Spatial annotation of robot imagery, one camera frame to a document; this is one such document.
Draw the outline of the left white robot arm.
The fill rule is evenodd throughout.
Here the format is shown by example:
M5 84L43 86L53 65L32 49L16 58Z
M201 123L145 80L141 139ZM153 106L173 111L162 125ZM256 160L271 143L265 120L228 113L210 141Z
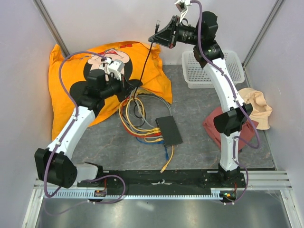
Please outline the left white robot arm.
M45 149L37 149L34 155L38 178L63 188L70 188L76 181L88 180L94 187L104 182L98 165L72 163L71 158L83 133L96 119L105 105L105 100L117 96L123 101L128 96L124 75L110 70L107 75L101 69L90 71L85 81L74 83L69 95L76 107L65 127Z

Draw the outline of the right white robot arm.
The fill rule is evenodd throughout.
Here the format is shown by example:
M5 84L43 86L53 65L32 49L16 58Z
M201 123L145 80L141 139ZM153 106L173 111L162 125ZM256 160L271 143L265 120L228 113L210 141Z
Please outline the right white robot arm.
M222 114L213 119L221 138L218 172L205 174L205 184L244 187L245 177L238 162L238 139L253 107L238 94L228 73L223 51L215 40L217 16L210 11L202 12L195 27L183 25L182 20L180 16L172 16L163 29L156 25L149 41L167 48L174 48L177 42L194 46L194 57L201 68L209 72L222 109Z

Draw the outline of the black network switch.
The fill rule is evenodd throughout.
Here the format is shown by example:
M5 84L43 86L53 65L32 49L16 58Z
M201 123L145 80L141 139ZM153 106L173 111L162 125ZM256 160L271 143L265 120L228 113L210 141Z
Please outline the black network switch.
M155 122L161 131L165 146L175 146L183 143L180 131L172 115L156 118Z

